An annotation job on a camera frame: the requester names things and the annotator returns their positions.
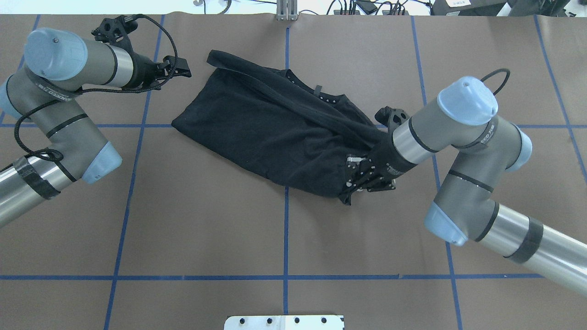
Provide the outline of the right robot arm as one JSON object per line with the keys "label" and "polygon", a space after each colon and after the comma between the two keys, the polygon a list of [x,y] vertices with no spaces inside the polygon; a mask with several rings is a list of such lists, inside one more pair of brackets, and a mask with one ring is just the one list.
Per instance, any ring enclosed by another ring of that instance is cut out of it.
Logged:
{"label": "right robot arm", "polygon": [[530,138],[498,115],[484,82],[462,77],[423,109],[389,129],[369,153],[346,157],[346,192],[394,188],[394,180],[449,146],[458,155],[436,194],[424,225],[455,246],[469,240],[585,295],[586,245],[528,215],[493,201],[505,172],[532,153]]}

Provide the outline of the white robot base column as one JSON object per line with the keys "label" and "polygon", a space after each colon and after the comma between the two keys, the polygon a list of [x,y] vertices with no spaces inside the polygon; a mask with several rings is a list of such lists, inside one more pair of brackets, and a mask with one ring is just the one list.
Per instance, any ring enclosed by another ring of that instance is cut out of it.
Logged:
{"label": "white robot base column", "polygon": [[344,330],[344,316],[335,314],[252,315],[228,317],[225,330]]}

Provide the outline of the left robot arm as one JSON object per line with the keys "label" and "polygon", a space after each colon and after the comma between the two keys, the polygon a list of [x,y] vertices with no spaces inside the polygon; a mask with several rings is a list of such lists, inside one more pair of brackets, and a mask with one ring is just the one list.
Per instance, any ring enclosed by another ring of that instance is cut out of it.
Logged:
{"label": "left robot arm", "polygon": [[52,28],[27,38],[24,65],[1,86],[1,110],[17,121],[25,155],[1,171],[1,226],[52,200],[78,180],[97,182],[122,164],[113,144],[76,99],[85,93],[140,94],[191,77],[176,54],[162,62],[134,52],[136,23],[107,19],[94,40]]}

